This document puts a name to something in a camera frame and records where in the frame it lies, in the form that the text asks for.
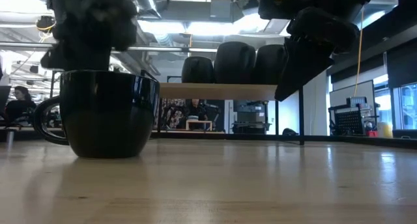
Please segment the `wooden shelf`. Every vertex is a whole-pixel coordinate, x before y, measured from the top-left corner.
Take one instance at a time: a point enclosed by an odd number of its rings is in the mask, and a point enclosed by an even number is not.
[[[275,85],[161,83],[161,98],[202,100],[275,100]]]

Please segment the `black mug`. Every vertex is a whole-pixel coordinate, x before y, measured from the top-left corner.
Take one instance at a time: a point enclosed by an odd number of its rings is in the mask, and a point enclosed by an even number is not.
[[[59,96],[38,105],[33,127],[49,142],[70,145],[82,158],[139,155],[151,135],[159,82],[132,74],[76,70],[61,74]],[[66,137],[46,129],[46,113],[59,104]]]

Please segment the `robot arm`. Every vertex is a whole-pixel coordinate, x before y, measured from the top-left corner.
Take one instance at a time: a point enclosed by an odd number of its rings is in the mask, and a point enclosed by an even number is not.
[[[359,30],[351,20],[371,0],[260,0],[262,19],[290,20],[282,57],[277,57],[275,98],[286,99],[333,64],[333,53],[350,52]]]
[[[57,44],[41,60],[45,68],[108,70],[112,48],[136,42],[132,0],[49,0]]]

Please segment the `seated person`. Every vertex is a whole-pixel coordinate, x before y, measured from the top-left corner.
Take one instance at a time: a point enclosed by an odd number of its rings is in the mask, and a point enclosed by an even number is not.
[[[188,116],[196,116],[198,120],[208,120],[207,111],[203,104],[200,104],[199,99],[193,99],[191,104],[188,106]],[[191,130],[203,130],[205,127],[204,123],[191,123]]]
[[[5,120],[8,123],[13,123],[24,113],[32,111],[36,108],[36,104],[32,101],[29,90],[26,87],[15,87],[14,96],[16,97],[16,100],[12,100],[6,105]]]

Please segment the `ceiling duct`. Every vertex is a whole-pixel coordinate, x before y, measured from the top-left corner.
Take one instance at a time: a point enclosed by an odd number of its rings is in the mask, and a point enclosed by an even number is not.
[[[172,40],[172,36],[169,34],[162,34],[162,35],[154,35],[156,41],[158,41],[159,45],[161,46],[174,46],[174,41]]]
[[[139,7],[139,15],[152,15],[161,19],[160,12],[167,9],[170,0],[136,0]]]
[[[226,11],[220,11],[221,14],[217,14],[218,10],[213,11],[215,8],[211,2],[192,2],[192,1],[172,1],[169,3],[169,8],[164,11],[160,11],[161,17],[165,21],[199,21],[199,22],[222,22],[222,23],[233,23],[243,17],[242,9],[238,7],[236,3],[228,2],[230,7],[227,10],[227,16],[225,15]],[[140,14],[138,16],[139,20],[153,20],[154,17],[149,16],[148,14]]]

